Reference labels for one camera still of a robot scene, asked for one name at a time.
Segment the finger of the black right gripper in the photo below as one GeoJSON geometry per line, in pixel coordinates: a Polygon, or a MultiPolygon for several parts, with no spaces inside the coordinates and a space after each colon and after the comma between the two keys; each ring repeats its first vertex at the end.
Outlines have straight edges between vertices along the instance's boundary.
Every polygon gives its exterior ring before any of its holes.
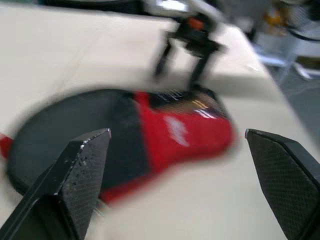
{"type": "Polygon", "coordinates": [[[210,53],[205,54],[203,57],[200,57],[198,59],[198,61],[196,62],[195,66],[191,72],[189,81],[188,81],[188,88],[189,89],[193,89],[194,86],[199,81],[199,79],[200,79],[200,77],[201,77],[201,75],[207,65],[207,62],[210,59],[210,56],[211,56],[210,53]]]}
{"type": "Polygon", "coordinates": [[[172,41],[170,36],[165,37],[164,46],[161,52],[161,55],[159,56],[156,66],[153,73],[153,79],[155,82],[159,82],[161,80],[161,77],[165,73],[166,64],[170,57],[170,54],[172,53],[172,41]]]}

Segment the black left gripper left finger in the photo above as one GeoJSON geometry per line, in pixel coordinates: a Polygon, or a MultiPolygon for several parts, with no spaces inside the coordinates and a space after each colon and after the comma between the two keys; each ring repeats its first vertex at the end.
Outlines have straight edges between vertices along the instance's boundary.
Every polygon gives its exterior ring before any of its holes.
{"type": "Polygon", "coordinates": [[[0,240],[84,240],[101,190],[108,128],[71,140],[24,194],[0,240]]]}

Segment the yellow background object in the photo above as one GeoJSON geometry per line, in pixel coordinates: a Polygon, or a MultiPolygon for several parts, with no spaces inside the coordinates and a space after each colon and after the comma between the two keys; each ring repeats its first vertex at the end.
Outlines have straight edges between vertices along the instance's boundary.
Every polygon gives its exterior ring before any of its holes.
{"type": "Polygon", "coordinates": [[[263,19],[269,29],[284,28],[288,26],[288,10],[287,9],[271,9],[266,11],[263,19]]]}

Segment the white metal frame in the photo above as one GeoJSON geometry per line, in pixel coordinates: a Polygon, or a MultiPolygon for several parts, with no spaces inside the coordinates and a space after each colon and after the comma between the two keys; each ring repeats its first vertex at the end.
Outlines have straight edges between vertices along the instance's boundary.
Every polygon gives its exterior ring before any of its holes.
{"type": "Polygon", "coordinates": [[[293,66],[304,80],[320,80],[320,57],[298,56],[293,66]]]}

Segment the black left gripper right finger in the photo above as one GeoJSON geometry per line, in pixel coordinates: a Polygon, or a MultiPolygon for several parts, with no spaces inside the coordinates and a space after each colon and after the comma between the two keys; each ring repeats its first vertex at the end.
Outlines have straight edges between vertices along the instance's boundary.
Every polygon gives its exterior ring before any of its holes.
{"type": "Polygon", "coordinates": [[[287,240],[320,240],[320,163],[297,141],[245,132],[263,195],[287,240]]]}

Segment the red table tennis paddle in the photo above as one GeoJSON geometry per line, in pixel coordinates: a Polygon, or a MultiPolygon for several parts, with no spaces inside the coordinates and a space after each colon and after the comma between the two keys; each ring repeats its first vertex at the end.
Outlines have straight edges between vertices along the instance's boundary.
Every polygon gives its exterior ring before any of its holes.
{"type": "Polygon", "coordinates": [[[0,133],[0,155],[6,160],[8,159],[12,143],[12,138],[0,133]]]}

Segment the red and black paddle case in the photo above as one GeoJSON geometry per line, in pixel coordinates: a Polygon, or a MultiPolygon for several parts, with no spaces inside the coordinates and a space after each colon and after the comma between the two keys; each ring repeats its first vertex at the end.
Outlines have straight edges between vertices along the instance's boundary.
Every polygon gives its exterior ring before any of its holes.
{"type": "Polygon", "coordinates": [[[90,90],[34,111],[10,137],[14,188],[25,193],[71,139],[99,129],[111,132],[99,194],[107,204],[176,164],[221,154],[234,140],[227,111],[210,89],[90,90]]]}

